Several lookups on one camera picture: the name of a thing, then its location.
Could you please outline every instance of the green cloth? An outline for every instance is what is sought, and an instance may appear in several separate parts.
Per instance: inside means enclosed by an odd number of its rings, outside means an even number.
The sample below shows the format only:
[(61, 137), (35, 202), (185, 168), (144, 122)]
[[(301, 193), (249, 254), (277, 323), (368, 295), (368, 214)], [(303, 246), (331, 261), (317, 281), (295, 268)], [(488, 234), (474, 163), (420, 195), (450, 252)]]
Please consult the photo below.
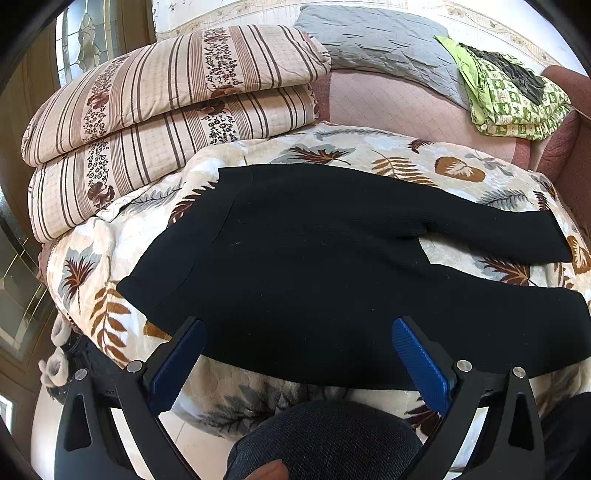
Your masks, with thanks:
[[(460, 69), (466, 82), (472, 122), (480, 132), (497, 137), (543, 140), (556, 131), (570, 111), (569, 97), (551, 80), (541, 77), (545, 83), (543, 102), (536, 105), (496, 65), (477, 57), (451, 38), (435, 38)], [(515, 57), (500, 55), (525, 68)]]

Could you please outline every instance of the bolt head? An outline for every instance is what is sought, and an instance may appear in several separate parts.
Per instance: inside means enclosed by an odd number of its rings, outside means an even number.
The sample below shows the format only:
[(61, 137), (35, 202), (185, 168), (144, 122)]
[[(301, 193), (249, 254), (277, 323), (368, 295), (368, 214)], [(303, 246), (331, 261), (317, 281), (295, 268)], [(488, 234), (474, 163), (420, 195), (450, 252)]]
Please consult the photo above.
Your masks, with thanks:
[(86, 368), (80, 368), (79, 370), (76, 371), (76, 373), (74, 374), (74, 378), (76, 380), (84, 380), (86, 378), (86, 376), (88, 375), (88, 370)]
[(516, 377), (524, 378), (525, 377), (525, 370), (523, 370), (521, 367), (513, 367), (513, 374)]
[(456, 365), (458, 370), (462, 372), (469, 372), (472, 370), (472, 364), (468, 360), (459, 360)]
[(127, 371), (129, 373), (134, 374), (134, 373), (139, 372), (140, 370), (142, 370), (142, 367), (143, 366), (144, 366), (144, 364), (141, 362), (141, 360), (134, 360), (134, 361), (129, 362), (127, 364), (127, 368), (126, 369), (127, 369)]

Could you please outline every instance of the pink quilted fabric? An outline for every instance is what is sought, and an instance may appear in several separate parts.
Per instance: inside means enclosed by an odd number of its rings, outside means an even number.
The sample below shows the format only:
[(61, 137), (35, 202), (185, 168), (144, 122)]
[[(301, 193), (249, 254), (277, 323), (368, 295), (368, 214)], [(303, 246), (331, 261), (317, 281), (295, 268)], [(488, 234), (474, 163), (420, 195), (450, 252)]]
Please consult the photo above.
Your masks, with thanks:
[(508, 162), (517, 153), (527, 165), (530, 157), (529, 142), (516, 152), (515, 138), (478, 133), (470, 114), (455, 103), (428, 88), (380, 73), (332, 71), (330, 121), (465, 145)]

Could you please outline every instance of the hand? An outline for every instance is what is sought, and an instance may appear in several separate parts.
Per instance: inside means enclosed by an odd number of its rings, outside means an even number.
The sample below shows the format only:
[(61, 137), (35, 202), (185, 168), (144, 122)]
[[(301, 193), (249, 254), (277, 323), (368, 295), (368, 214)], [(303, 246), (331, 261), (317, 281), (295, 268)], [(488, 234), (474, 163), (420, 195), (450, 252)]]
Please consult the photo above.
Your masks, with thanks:
[(244, 480), (289, 480), (290, 474), (281, 460), (273, 460), (257, 468)]

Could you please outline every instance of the black garment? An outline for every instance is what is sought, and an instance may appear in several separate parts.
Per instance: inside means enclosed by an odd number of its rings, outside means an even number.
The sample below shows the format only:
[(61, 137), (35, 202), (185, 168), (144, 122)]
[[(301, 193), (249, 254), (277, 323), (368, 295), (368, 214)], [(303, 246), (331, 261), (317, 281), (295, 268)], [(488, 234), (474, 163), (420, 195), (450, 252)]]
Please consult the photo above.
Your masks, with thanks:
[(542, 419), (546, 480), (591, 478), (591, 393), (564, 400)]
[(347, 401), (303, 403), (234, 444), (223, 480), (281, 459), (290, 480), (396, 480), (421, 449), (402, 419)]
[(61, 346), (68, 360), (68, 382), (62, 387), (46, 387), (51, 398), (62, 405), (66, 401), (70, 381), (80, 368), (86, 368), (92, 374), (106, 375), (121, 372), (117, 364), (106, 356), (86, 335), (72, 331), (67, 342)]
[(464, 48), (470, 50), (477, 57), (488, 60), (499, 67), (511, 79), (513, 85), (529, 100), (536, 105), (541, 105), (544, 95), (545, 83), (541, 77), (531, 73), (520, 65), (511, 63), (498, 53), (478, 50), (477, 48), (460, 43)]
[(170, 334), (203, 319), (211, 358), (308, 384), (412, 388), (390, 334), (404, 314), (481, 371), (535, 376), (591, 355), (581, 294), (431, 265), (428, 232), (528, 264), (571, 261), (551, 212), (346, 168), (258, 165), (221, 168), (117, 290)]

